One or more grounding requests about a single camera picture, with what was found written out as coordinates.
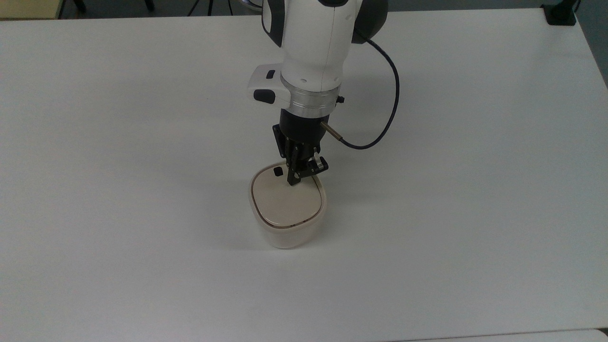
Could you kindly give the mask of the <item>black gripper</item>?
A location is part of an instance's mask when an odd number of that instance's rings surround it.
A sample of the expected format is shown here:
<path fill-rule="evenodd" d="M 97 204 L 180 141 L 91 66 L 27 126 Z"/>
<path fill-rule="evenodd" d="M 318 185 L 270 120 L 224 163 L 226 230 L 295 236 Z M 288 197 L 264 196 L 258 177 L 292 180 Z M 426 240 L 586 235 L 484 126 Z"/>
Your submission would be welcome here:
<path fill-rule="evenodd" d="M 287 182 L 295 186 L 301 182 L 299 172 L 302 159 L 308 159 L 304 165 L 304 177 L 313 177 L 327 171 L 329 165 L 319 155 L 321 140 L 325 129 L 321 123 L 328 123 L 329 116 L 321 118 L 304 118 L 281 110 L 279 123 L 272 126 L 279 155 L 286 159 L 288 167 Z"/>

